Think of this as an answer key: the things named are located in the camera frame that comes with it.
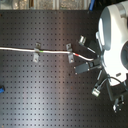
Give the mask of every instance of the cable clip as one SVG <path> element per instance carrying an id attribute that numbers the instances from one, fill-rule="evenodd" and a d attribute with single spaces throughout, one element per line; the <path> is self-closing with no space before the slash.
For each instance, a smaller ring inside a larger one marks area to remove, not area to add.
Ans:
<path id="1" fill-rule="evenodd" d="M 39 49 L 41 48 L 40 43 L 36 43 L 36 48 L 34 48 L 35 52 L 33 53 L 33 62 L 38 63 L 39 61 Z"/>
<path id="2" fill-rule="evenodd" d="M 68 54 L 69 63 L 73 63 L 73 62 L 74 62 L 74 56 L 73 56 L 73 53 L 72 53 L 71 44 L 67 44 L 67 45 L 66 45 L 66 49 L 67 49 L 67 51 L 70 52 L 70 53 Z"/>

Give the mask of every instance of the robotic arm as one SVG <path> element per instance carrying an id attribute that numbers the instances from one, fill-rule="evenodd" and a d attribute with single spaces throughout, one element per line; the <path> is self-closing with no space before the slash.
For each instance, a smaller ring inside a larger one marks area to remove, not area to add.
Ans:
<path id="1" fill-rule="evenodd" d="M 99 32 L 96 33 L 99 46 L 103 53 L 102 64 L 110 77 L 121 82 L 126 80 L 128 73 L 128 60 L 124 56 L 128 44 L 128 1 L 104 9 L 99 20 Z M 110 85 L 119 84 L 109 79 Z"/>
<path id="2" fill-rule="evenodd" d="M 81 36 L 79 44 L 97 54 L 97 59 L 75 67 L 77 74 L 95 68 L 100 69 L 92 94 L 99 96 L 102 85 L 107 81 L 110 100 L 114 111 L 121 110 L 124 96 L 128 94 L 125 83 L 128 73 L 128 1 L 106 7 L 99 19 L 97 42 Z M 123 85 L 125 91 L 113 95 L 112 86 Z"/>

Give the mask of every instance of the pegboard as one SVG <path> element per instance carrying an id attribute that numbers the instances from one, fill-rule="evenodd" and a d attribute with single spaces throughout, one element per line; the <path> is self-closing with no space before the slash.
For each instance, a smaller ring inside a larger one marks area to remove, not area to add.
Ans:
<path id="1" fill-rule="evenodd" d="M 0 11 L 0 46 L 66 50 L 95 57 L 79 46 L 80 35 L 95 39 L 100 11 Z M 85 63 L 75 57 L 69 64 L 64 54 L 33 54 L 0 51 L 0 128 L 127 128 L 128 104 L 115 114 L 107 89 L 99 98 L 91 92 L 99 73 L 75 75 L 74 67 Z"/>

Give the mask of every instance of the wire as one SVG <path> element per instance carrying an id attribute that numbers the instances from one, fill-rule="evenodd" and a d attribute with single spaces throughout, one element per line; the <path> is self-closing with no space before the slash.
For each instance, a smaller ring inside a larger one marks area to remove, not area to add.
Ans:
<path id="1" fill-rule="evenodd" d="M 11 51 L 21 51 L 21 52 L 35 52 L 35 50 L 30 50 L 30 49 L 5 48 L 5 47 L 0 47 L 0 50 L 11 50 Z"/>
<path id="2" fill-rule="evenodd" d="M 30 50 L 30 49 L 19 49 L 19 48 L 5 48 L 5 47 L 0 47 L 0 50 L 11 50 L 11 51 L 21 51 L 21 52 L 36 52 L 36 50 Z M 41 52 L 41 53 L 52 53 L 52 54 L 69 54 L 71 52 L 68 52 L 68 51 L 37 51 L 37 52 Z M 78 56 L 86 61 L 92 61 L 94 59 L 89 59 L 89 58 L 86 58 L 84 56 L 81 56 L 79 54 L 76 54 L 76 53 L 73 53 L 73 55 L 75 56 Z"/>
<path id="3" fill-rule="evenodd" d="M 71 53 L 71 52 L 68 52 L 68 51 L 40 51 L 40 52 L 43 52 L 43 53 L 56 53 L 56 54 L 57 54 L 57 53 L 64 53 L 64 54 L 69 54 L 69 53 Z M 76 54 L 76 53 L 73 53 L 73 55 L 78 56 L 78 57 L 80 57 L 80 58 L 82 58 L 82 59 L 84 59 L 84 60 L 86 60 L 86 61 L 92 61 L 92 60 L 94 60 L 94 59 L 86 58 L 86 57 L 81 56 L 81 55 Z"/>
<path id="4" fill-rule="evenodd" d="M 121 83 L 121 81 L 118 80 L 118 79 L 116 79 L 115 77 L 107 77 L 107 78 L 105 78 L 105 79 L 103 80 L 103 82 L 100 84 L 100 88 L 101 88 L 101 86 L 106 82 L 106 80 L 108 80 L 108 79 L 114 79 L 114 80 L 118 81 L 119 83 Z"/>

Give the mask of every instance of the white cable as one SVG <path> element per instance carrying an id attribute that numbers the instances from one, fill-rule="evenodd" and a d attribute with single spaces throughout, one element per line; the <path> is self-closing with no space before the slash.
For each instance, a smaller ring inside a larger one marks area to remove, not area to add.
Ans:
<path id="1" fill-rule="evenodd" d="M 30 50 L 30 49 L 19 49 L 19 48 L 5 48 L 5 47 L 0 47 L 0 50 L 12 50 L 12 51 L 21 51 L 21 52 L 35 52 L 35 50 Z M 63 53 L 63 54 L 69 54 L 70 52 L 68 51 L 43 51 L 43 53 Z M 94 59 L 89 59 L 89 58 L 86 58 L 86 57 L 83 57 L 81 55 L 78 55 L 78 57 L 84 59 L 84 60 L 87 60 L 87 61 L 92 61 Z"/>
<path id="2" fill-rule="evenodd" d="M 43 51 L 43 53 L 64 53 L 64 54 L 69 54 L 70 52 L 68 51 Z M 78 57 L 84 59 L 84 60 L 87 60 L 87 61 L 92 61 L 94 59 L 89 59 L 89 58 L 86 58 L 86 57 L 83 57 L 81 55 L 78 55 Z"/>
<path id="3" fill-rule="evenodd" d="M 30 50 L 30 49 L 5 48 L 5 47 L 0 47 L 0 50 L 12 50 L 12 51 L 21 51 L 21 52 L 35 52 L 35 50 Z"/>
<path id="4" fill-rule="evenodd" d="M 84 59 L 84 60 L 88 60 L 88 61 L 94 60 L 94 59 L 89 59 L 89 58 L 83 57 L 83 56 L 81 56 L 81 55 L 79 55 L 79 57 L 82 58 L 82 59 Z"/>
<path id="5" fill-rule="evenodd" d="M 70 52 L 67 52 L 67 51 L 43 51 L 43 53 L 64 53 L 64 54 L 69 54 Z"/>

